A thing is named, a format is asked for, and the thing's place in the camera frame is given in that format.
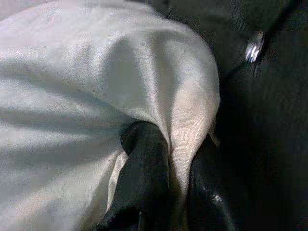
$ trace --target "white satin cloth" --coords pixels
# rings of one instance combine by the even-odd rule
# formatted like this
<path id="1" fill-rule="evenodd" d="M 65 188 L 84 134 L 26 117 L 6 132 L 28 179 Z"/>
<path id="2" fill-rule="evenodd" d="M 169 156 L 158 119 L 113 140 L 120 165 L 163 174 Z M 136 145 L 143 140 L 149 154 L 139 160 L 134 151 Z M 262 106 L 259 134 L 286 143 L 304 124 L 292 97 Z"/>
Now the white satin cloth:
<path id="1" fill-rule="evenodd" d="M 183 229 L 189 168 L 219 104 L 205 42 L 152 8 L 54 1 L 0 22 L 0 230 L 86 231 L 127 159 L 119 136 L 158 125 Z"/>

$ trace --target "metal button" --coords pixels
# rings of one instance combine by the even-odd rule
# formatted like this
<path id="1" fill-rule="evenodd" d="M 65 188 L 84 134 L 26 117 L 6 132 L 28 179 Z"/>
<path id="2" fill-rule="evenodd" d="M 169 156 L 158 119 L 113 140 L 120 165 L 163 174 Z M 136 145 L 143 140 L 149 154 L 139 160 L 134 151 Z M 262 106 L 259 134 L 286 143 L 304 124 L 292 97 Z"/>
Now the metal button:
<path id="1" fill-rule="evenodd" d="M 264 33 L 262 31 L 258 31 L 255 35 L 249 40 L 247 48 L 246 48 L 246 61 L 253 63 L 256 61 L 259 56 L 263 43 L 264 43 Z"/>

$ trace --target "shiny metal stud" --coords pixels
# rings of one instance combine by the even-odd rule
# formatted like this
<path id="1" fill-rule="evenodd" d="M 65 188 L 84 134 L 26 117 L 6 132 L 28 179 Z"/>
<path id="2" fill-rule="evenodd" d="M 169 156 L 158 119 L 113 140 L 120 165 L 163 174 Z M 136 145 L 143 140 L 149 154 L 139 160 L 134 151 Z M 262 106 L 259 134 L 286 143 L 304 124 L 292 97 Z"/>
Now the shiny metal stud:
<path id="1" fill-rule="evenodd" d="M 249 40 L 246 48 L 246 61 L 253 63 L 257 60 L 257 57 L 260 55 L 263 43 L 264 43 L 264 33 L 258 31 L 255 35 Z"/>

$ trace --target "white fabric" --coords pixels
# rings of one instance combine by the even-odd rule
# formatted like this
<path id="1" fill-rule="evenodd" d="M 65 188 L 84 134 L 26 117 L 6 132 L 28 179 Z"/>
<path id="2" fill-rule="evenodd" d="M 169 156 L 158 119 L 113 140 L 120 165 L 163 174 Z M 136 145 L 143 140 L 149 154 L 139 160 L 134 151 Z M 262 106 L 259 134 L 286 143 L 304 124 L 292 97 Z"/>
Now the white fabric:
<path id="1" fill-rule="evenodd" d="M 169 144 L 177 223 L 218 104 L 207 45 L 145 5 L 54 1 L 1 21 L 0 230 L 89 230 L 125 162 L 119 136 L 136 120 Z"/>

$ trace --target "white garment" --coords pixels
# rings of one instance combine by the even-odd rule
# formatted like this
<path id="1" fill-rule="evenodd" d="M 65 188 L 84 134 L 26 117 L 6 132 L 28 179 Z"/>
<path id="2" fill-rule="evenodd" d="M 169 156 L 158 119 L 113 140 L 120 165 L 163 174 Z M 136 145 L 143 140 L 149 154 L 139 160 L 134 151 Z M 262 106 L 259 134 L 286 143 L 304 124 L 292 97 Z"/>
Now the white garment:
<path id="1" fill-rule="evenodd" d="M 126 160 L 119 136 L 136 120 L 166 138 L 173 222 L 183 213 L 192 157 L 218 109 L 214 58 L 146 5 L 88 2 L 0 22 L 1 231 L 99 222 Z"/>

